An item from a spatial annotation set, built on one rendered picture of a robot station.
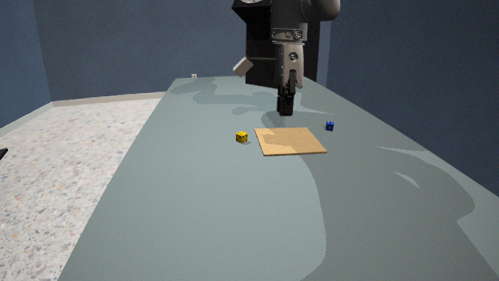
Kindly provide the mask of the tan mat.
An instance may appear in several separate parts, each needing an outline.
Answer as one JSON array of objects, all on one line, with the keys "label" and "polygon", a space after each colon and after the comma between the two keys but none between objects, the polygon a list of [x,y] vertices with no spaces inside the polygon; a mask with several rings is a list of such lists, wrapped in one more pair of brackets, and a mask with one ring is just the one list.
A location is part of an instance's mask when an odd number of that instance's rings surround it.
[{"label": "tan mat", "polygon": [[264,157],[327,153],[308,128],[255,128]]}]

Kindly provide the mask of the blue die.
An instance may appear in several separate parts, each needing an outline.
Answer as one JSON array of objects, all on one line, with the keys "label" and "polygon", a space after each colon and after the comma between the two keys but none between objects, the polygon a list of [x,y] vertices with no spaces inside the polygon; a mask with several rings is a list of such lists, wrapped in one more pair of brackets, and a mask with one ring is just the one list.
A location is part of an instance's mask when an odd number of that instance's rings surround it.
[{"label": "blue die", "polygon": [[334,127],[334,122],[327,121],[326,130],[333,131],[333,127]]}]

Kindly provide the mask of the yellow die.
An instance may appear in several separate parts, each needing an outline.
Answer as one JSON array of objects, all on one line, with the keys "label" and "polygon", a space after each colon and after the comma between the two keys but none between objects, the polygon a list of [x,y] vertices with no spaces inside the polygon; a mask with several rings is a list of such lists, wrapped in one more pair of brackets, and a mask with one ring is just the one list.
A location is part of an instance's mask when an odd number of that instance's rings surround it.
[{"label": "yellow die", "polygon": [[248,141],[248,133],[246,132],[237,132],[236,133],[236,141],[239,142],[239,143],[244,143],[244,142],[247,142]]}]

